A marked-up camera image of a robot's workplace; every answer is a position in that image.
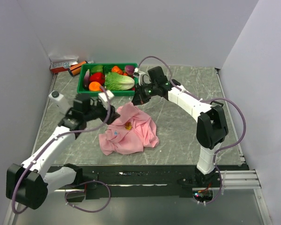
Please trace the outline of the pink garment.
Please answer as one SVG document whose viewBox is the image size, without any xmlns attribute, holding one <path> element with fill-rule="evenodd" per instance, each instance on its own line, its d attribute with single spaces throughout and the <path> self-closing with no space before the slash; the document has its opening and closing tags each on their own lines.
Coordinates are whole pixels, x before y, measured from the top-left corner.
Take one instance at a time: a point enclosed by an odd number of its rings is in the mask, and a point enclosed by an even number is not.
<svg viewBox="0 0 281 225">
<path fill-rule="evenodd" d="M 99 135 L 100 149 L 108 156 L 113 152 L 130 155 L 143 152 L 145 147 L 154 148 L 159 144 L 157 126 L 151 116 L 128 102 L 117 109 L 120 117 L 110 124 L 105 133 Z M 132 124 L 131 130 L 125 123 Z"/>
</svg>

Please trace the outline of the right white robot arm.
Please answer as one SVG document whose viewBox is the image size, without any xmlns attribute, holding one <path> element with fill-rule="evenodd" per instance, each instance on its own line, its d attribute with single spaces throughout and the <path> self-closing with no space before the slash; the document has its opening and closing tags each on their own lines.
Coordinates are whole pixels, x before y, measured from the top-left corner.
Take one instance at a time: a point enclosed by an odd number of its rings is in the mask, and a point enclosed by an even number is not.
<svg viewBox="0 0 281 225">
<path fill-rule="evenodd" d="M 210 173 L 215 169 L 215 152 L 229 132 L 223 108 L 190 96 L 180 82 L 169 80 L 160 66 L 147 73 L 135 68 L 133 75 L 138 78 L 133 105 L 143 105 L 152 97 L 160 96 L 182 108 L 196 121 L 196 138 L 200 144 L 197 169 L 200 172 L 195 175 L 195 181 L 201 187 L 207 186 L 212 180 Z"/>
</svg>

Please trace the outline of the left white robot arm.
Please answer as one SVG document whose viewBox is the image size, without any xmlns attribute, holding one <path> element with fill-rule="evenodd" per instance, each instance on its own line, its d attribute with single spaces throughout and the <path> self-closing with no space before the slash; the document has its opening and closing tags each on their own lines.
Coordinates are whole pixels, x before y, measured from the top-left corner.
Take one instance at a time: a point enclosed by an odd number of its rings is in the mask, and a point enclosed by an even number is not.
<svg viewBox="0 0 281 225">
<path fill-rule="evenodd" d="M 49 139 L 20 165 L 12 164 L 7 170 L 6 197 L 15 204 L 26 208 L 39 208 L 47 196 L 64 186 L 79 188 L 83 184 L 82 168 L 65 164 L 54 172 L 48 170 L 65 148 L 72 144 L 81 133 L 88 130 L 87 122 L 100 119 L 102 124 L 111 124 L 119 117 L 111 101 L 111 91 L 101 92 L 93 100 L 89 94 L 77 94 L 69 105 L 65 97 L 57 91 L 49 95 L 63 113 L 64 117 L 56 126 Z"/>
</svg>

